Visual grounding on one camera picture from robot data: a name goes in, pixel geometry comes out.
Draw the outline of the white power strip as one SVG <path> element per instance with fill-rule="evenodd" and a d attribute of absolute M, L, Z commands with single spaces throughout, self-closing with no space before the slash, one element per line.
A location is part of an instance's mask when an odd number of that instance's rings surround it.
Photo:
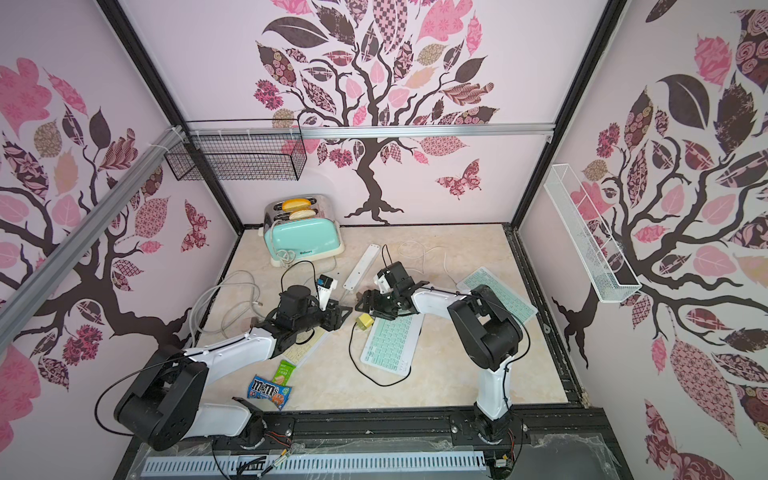
<path fill-rule="evenodd" d="M 350 274 L 343 283 L 343 289 L 348 292 L 354 292 L 369 271 L 375 260 L 380 256 L 381 246 L 370 244 L 361 255 L 357 264 L 351 270 Z"/>

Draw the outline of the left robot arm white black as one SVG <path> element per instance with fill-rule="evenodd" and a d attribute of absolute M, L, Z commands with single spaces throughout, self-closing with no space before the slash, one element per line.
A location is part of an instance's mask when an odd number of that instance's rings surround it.
<path fill-rule="evenodd" d="M 246 446 L 256 445 L 263 438 L 263 412 L 241 397 L 227 404 L 205 404 L 205 388 L 281 355 L 302 333 L 339 329 L 352 311 L 333 299 L 323 303 L 305 286 L 290 286 L 264 320 L 255 320 L 251 330 L 233 340 L 201 348 L 156 350 L 117 402 L 113 417 L 157 451 L 195 437 L 229 437 Z"/>

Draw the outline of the yellow charger adapter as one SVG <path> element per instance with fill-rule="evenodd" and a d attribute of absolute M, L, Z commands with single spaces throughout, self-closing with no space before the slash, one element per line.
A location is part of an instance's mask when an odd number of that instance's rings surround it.
<path fill-rule="evenodd" d="M 362 330 L 368 330 L 375 322 L 375 319 L 369 314 L 361 314 L 356 319 L 357 327 Z"/>

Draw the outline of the green wireless keyboard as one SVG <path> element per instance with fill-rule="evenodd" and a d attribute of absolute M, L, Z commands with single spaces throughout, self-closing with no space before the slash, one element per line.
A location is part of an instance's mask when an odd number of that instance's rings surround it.
<path fill-rule="evenodd" d="M 411 371 L 423 322 L 423 314 L 396 320 L 375 319 L 360 361 L 391 374 L 406 376 Z"/>

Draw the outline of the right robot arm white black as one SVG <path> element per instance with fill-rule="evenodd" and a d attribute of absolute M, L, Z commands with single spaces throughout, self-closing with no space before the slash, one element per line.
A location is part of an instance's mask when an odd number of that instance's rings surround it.
<path fill-rule="evenodd" d="M 481 369 L 474 429 L 488 444 L 507 438 L 514 418 L 510 369 L 527 336 L 525 325 L 485 284 L 467 292 L 441 289 L 425 280 L 415 281 L 400 262 L 381 269 L 374 284 L 360 294 L 356 311 L 377 320 L 424 314 L 452 323 L 465 353 Z"/>

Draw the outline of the yellow wireless keyboard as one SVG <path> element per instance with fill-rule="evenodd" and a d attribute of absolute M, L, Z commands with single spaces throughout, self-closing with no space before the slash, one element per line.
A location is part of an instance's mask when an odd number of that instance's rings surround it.
<path fill-rule="evenodd" d="M 300 368 L 322 344 L 327 335 L 326 330 L 317 329 L 311 339 L 306 340 L 301 345 L 295 344 L 287 349 L 282 354 L 282 359 Z"/>

